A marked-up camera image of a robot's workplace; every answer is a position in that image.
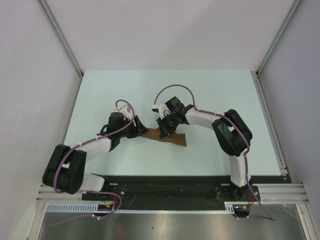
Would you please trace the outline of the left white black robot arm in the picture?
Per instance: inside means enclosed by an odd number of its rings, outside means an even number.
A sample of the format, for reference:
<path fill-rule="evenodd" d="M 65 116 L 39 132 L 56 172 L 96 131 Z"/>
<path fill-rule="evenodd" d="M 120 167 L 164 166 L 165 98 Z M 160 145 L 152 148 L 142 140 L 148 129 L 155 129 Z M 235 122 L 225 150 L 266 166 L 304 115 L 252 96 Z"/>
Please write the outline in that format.
<path fill-rule="evenodd" d="M 74 147 L 57 145 L 42 176 L 42 183 L 58 193 L 93 192 L 98 199 L 105 200 L 110 196 L 111 188 L 105 184 L 104 177 L 86 173 L 86 163 L 114 150 L 122 138 L 141 137 L 148 131 L 138 116 L 129 119 L 121 112 L 113 112 L 108 124 L 95 138 Z"/>

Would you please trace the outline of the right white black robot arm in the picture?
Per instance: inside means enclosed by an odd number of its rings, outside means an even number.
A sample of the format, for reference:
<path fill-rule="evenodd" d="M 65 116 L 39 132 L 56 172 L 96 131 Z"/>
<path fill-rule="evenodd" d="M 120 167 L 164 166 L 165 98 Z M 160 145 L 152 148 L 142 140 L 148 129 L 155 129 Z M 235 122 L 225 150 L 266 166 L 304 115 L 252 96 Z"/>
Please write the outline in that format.
<path fill-rule="evenodd" d="M 200 110 L 189 104 L 185 106 L 177 97 L 164 104 L 154 104 L 152 111 L 159 113 L 156 120 L 161 139 L 172 135 L 179 125 L 197 125 L 214 131 L 221 149 L 230 162 L 230 194 L 242 201 L 251 187 L 247 154 L 253 134 L 238 112 L 230 109 L 224 114 Z"/>

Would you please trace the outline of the brown cloth napkin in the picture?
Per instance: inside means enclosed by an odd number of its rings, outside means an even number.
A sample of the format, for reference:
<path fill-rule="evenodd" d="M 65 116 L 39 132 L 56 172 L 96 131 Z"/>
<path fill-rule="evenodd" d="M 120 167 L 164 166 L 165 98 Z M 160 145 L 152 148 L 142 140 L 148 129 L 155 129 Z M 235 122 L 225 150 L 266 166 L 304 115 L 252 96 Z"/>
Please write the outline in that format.
<path fill-rule="evenodd" d="M 187 146 L 186 134 L 185 133 L 173 133 L 167 137 L 160 138 L 160 129 L 159 128 L 147 128 L 148 132 L 142 135 L 142 137 L 163 142 L 163 143 L 172 143 L 178 146 Z"/>

